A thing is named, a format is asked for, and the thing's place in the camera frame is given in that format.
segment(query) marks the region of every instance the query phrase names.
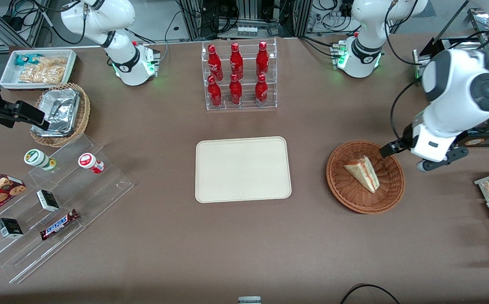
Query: sandwich slice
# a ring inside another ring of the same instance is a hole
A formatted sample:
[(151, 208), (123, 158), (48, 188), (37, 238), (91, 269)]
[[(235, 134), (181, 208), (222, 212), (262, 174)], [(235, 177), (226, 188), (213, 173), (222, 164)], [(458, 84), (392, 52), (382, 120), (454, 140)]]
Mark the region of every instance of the sandwich slice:
[(380, 187), (380, 181), (368, 157), (363, 156), (358, 160), (353, 160), (344, 165), (344, 168), (351, 173), (368, 191), (376, 193)]

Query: brown table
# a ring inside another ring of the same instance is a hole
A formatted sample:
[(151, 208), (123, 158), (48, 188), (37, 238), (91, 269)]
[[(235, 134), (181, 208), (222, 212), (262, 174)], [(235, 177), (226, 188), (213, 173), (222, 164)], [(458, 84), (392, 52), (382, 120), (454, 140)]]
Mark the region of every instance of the brown table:
[[(393, 44), (409, 58), (428, 37), (393, 35)], [(137, 185), (23, 283), (9, 285), (0, 269), (0, 303), (227, 304), (252, 295), (338, 303), (357, 283), (407, 304), (489, 302), (489, 211), (472, 183), (489, 175), (489, 148), (427, 174), (416, 171), (416, 156), (399, 154), (402, 201), (385, 214), (356, 214), (331, 194), (327, 158), (349, 140), (393, 140), (389, 108), (412, 67), (386, 48), (370, 77), (353, 79), (297, 39), (277, 42), (279, 107), (234, 113), (205, 110), (200, 43), (171, 45), (159, 77), (140, 87), (117, 79), (102, 49), (76, 49), (74, 82), (92, 102), (86, 133)], [(425, 106), (422, 89), (408, 90), (399, 129)], [(29, 148), (54, 151), (28, 128), (0, 126), (0, 173), (26, 174)], [(287, 140), (290, 198), (196, 202), (196, 144), (259, 136)]]

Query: coca-cola bottle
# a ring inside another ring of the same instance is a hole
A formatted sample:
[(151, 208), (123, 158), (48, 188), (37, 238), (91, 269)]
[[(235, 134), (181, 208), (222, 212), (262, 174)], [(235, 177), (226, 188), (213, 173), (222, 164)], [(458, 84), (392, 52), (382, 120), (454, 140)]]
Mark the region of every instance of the coca-cola bottle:
[(216, 54), (216, 48), (212, 44), (208, 46), (209, 50), (209, 70), (211, 74), (216, 77), (217, 81), (224, 79), (224, 73), (221, 71), (221, 60), (220, 56)]
[(265, 83), (265, 74), (261, 74), (257, 77), (256, 83), (256, 105), (265, 106), (267, 103), (267, 90), (269, 87)]
[(212, 75), (209, 75), (209, 77), (207, 77), (207, 81), (209, 82), (207, 91), (209, 91), (209, 98), (211, 100), (212, 106), (214, 106), (215, 108), (219, 108), (221, 107), (220, 87), (216, 83), (216, 79)]
[(262, 73), (265, 75), (269, 71), (269, 54), (267, 53), (267, 43), (260, 42), (260, 51), (256, 57), (256, 75), (259, 77)]
[(243, 56), (240, 54), (238, 43), (231, 43), (229, 62), (231, 63), (231, 73), (235, 73), (238, 79), (242, 79), (244, 77)]
[(231, 102), (233, 102), (235, 106), (239, 106), (243, 100), (243, 87), (240, 84), (239, 77), (236, 73), (231, 74), (229, 92), (231, 92)]

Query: clear acrylic bottle rack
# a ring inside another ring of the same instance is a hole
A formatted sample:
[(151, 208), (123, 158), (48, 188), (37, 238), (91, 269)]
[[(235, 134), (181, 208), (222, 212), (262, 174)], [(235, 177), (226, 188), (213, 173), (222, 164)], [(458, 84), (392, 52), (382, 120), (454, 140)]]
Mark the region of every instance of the clear acrylic bottle rack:
[[(101, 173), (79, 167), (77, 160), (84, 152), (103, 161), (105, 168)], [(0, 265), (10, 277), (9, 283), (24, 280), (134, 186), (107, 159), (102, 147), (84, 134), (51, 157), (57, 160), (57, 167), (52, 171), (32, 169), (22, 177), (26, 191), (0, 208), (0, 218), (16, 219), (24, 233), (19, 239), (7, 239), (0, 233)], [(41, 207), (36, 196), (40, 189), (53, 192), (60, 206), (57, 212)], [(80, 218), (41, 240), (40, 231), (73, 209)]]
[[(256, 105), (256, 56), (259, 51), (260, 42), (265, 41), (267, 43), (267, 53), (269, 53), (269, 72), (266, 74), (266, 83), (269, 86), (267, 91), (267, 102), (265, 106)], [(231, 43), (237, 42), (239, 44), (240, 53), (243, 56), (244, 64), (244, 78), (240, 80), (240, 84), (243, 88), (243, 100), (240, 106), (235, 106), (231, 102), (231, 95), (229, 94), (229, 84), (231, 79), (231, 65), (229, 65), (229, 58), (231, 57)], [(222, 81), (218, 81), (218, 85), (221, 89), (221, 107), (215, 108), (209, 98), (209, 92), (207, 87), (207, 77), (210, 75), (209, 70), (209, 52), (207, 46), (213, 44), (216, 47), (216, 52), (221, 59), (221, 69), (224, 73)], [(276, 108), (278, 105), (278, 95), (276, 84), (277, 77), (277, 49), (275, 39), (262, 39), (262, 40), (238, 40), (238, 41), (210, 41), (202, 43), (201, 51), (201, 63), (203, 69), (203, 85), (205, 87), (205, 104), (207, 110), (239, 110), (239, 109), (265, 109)]]

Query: wicker basket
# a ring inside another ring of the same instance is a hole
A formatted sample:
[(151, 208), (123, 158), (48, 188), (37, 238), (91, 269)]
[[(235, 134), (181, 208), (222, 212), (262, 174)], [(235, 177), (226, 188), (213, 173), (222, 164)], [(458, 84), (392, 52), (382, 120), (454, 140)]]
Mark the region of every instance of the wicker basket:
[[(350, 141), (336, 148), (327, 162), (327, 183), (335, 197), (347, 208), (364, 214), (377, 214), (390, 210), (404, 193), (404, 172), (394, 156), (382, 158), (380, 145), (369, 141)], [(380, 187), (371, 193), (344, 165), (362, 156), (368, 156)]]
[[(42, 144), (44, 146), (51, 146), (53, 148), (60, 148), (65, 145), (67, 142), (74, 139), (76, 136), (82, 134), (86, 126), (88, 125), (88, 116), (90, 115), (90, 100), (88, 100), (88, 96), (86, 96), (85, 91), (76, 84), (66, 83), (63, 85), (59, 85), (57, 87), (51, 88), (50, 90), (63, 90), (63, 89), (74, 89), (81, 94), (81, 100), (79, 102), (79, 109), (77, 110), (77, 118), (74, 126), (74, 133), (72, 133), (69, 137), (41, 137), (37, 136), (32, 131), (30, 131), (30, 136), (34, 138), (38, 144)], [(36, 102), (36, 108), (39, 108), (41, 98), (43, 95), (38, 98), (38, 102)]]

